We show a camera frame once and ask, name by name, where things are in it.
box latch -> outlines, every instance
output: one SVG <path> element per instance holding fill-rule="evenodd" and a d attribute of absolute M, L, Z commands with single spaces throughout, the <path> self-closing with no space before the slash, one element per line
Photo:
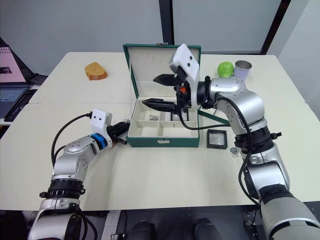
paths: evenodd
<path fill-rule="evenodd" d="M 169 144 L 170 140 L 169 139 L 159 139 L 157 140 L 158 144 Z"/>
<path fill-rule="evenodd" d="M 168 46 L 168 43 L 167 42 L 162 42 L 162 43 L 157 43 L 156 45 L 157 46 Z"/>

green apple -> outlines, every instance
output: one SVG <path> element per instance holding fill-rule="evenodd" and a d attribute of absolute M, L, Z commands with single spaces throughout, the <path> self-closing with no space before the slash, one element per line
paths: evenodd
<path fill-rule="evenodd" d="M 218 66 L 218 75 L 220 78 L 229 78 L 234 73 L 234 66 L 229 61 L 224 61 Z"/>

laptop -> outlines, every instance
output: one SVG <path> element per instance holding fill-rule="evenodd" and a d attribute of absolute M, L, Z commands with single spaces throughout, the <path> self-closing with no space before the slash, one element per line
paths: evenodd
<path fill-rule="evenodd" d="M 0 47 L 0 119 L 29 89 L 10 47 Z"/>

bread slice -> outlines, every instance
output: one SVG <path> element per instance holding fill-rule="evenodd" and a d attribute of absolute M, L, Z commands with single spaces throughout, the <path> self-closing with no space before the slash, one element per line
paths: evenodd
<path fill-rule="evenodd" d="M 106 70 L 96 61 L 86 66 L 84 70 L 89 80 L 100 80 L 108 77 Z"/>

laptop keyboard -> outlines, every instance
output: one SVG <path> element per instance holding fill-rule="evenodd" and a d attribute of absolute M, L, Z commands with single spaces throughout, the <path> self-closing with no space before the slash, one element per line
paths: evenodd
<path fill-rule="evenodd" d="M 15 102 L 24 90 L 25 88 L 0 89 L 0 103 Z"/>

